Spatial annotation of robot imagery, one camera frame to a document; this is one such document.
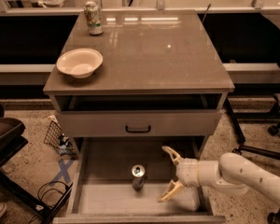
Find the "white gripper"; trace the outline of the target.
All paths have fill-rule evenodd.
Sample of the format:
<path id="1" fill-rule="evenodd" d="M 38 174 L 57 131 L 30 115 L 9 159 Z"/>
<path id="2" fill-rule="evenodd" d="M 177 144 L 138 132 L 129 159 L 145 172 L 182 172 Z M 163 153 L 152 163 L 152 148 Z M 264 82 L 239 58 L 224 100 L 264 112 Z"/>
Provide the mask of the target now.
<path id="1" fill-rule="evenodd" d="M 159 203 L 165 203 L 178 194 L 184 187 L 199 187 L 198 161 L 195 159 L 183 159 L 178 152 L 168 146 L 162 146 L 174 165 L 179 181 L 171 180 L 165 192 L 158 199 Z"/>

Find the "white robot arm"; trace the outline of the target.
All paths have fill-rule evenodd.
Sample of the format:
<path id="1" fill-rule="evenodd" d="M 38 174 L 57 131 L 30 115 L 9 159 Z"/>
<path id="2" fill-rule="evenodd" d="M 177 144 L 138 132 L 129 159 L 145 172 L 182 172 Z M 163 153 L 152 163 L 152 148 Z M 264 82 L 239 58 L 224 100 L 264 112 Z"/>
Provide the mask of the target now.
<path id="1" fill-rule="evenodd" d="M 280 208 L 280 176 L 274 175 L 252 161 L 235 153 L 225 153 L 218 161 L 198 161 L 182 158 L 168 146 L 161 147 L 169 154 L 177 180 L 171 180 L 159 202 L 172 199 L 183 188 L 211 187 L 227 194 L 245 194 L 252 188 Z"/>

